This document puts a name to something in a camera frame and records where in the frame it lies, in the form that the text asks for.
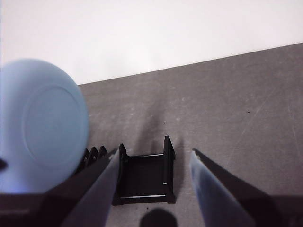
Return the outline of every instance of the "gray tabletop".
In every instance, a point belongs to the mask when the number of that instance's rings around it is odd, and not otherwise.
[[[80,85],[88,147],[176,152],[176,204],[114,206],[107,226],[139,226],[154,208],[204,226],[189,171],[196,148],[269,195],[303,195],[303,44]]]

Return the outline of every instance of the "black plastic holder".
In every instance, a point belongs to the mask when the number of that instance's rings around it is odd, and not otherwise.
[[[163,153],[128,156],[120,144],[120,176],[113,205],[125,203],[175,203],[173,193],[174,148],[165,136]]]

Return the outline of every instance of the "black object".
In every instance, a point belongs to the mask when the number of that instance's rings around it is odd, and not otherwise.
[[[176,158],[169,136],[165,136],[163,153],[128,156],[123,144],[120,151],[120,175],[113,205],[124,203],[175,203],[173,162]]]
[[[0,195],[0,226],[54,227],[60,226],[62,223],[64,224],[67,218],[73,219],[72,216],[75,213],[72,211],[74,208],[79,208],[80,206],[80,210],[83,210],[83,204],[87,204],[95,196],[100,196],[100,190],[96,190],[96,188],[100,188],[101,186],[100,176],[106,172],[107,166],[110,164],[110,160],[115,153],[116,150],[107,153],[104,146],[100,148],[99,152],[95,147],[90,152],[86,149],[75,174],[46,193]],[[113,177],[113,173],[110,170],[110,181],[119,182],[113,204],[175,202],[176,199],[173,194],[173,160],[175,159],[175,152],[169,136],[165,137],[163,154],[130,157],[126,154],[124,145],[121,144],[119,155],[120,173],[118,180],[118,174],[116,174],[116,177]],[[141,173],[134,175],[134,171],[138,170]],[[114,190],[116,185],[113,186],[111,184],[111,186],[107,186],[109,187],[107,189],[113,187]],[[111,199],[112,194],[104,195],[104,193],[106,193],[106,190],[103,190],[101,197],[108,195],[107,198]],[[123,195],[127,193],[131,195],[138,193],[135,195],[152,196],[123,198]],[[94,217],[102,216],[95,215],[95,208],[96,206],[94,205],[85,206],[87,211],[78,215],[77,219],[82,220],[82,223],[90,223],[91,226],[99,226],[99,218],[92,219],[89,215],[94,215]]]

